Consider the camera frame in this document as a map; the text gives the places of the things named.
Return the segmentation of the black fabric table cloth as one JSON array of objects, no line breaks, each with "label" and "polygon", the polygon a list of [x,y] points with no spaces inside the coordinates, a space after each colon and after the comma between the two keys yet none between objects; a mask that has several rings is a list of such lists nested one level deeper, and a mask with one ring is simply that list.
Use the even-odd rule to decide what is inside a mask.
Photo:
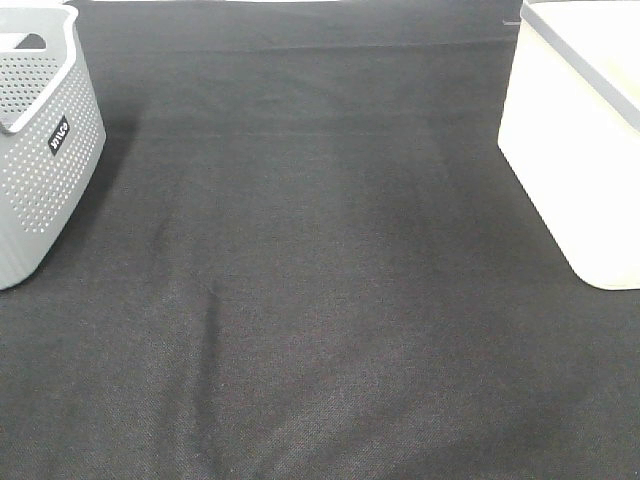
[{"label": "black fabric table cloth", "polygon": [[78,3],[100,162],[1,295],[5,479],[635,479],[639,295],[499,151],[516,1]]}]

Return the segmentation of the white plastic storage box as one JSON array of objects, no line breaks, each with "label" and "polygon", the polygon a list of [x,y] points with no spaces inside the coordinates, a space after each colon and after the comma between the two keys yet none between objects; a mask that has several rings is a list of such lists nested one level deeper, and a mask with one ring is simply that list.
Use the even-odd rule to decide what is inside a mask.
[{"label": "white plastic storage box", "polygon": [[574,273],[639,285],[639,5],[526,1],[497,143]]}]

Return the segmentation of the grey perforated plastic basket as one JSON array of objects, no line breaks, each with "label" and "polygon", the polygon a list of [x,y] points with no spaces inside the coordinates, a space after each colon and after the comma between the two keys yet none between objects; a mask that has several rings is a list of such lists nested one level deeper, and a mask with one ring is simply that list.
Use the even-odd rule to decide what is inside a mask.
[{"label": "grey perforated plastic basket", "polygon": [[1,287],[28,278],[74,212],[106,132],[75,7],[4,1],[1,31],[41,48],[1,51]]}]

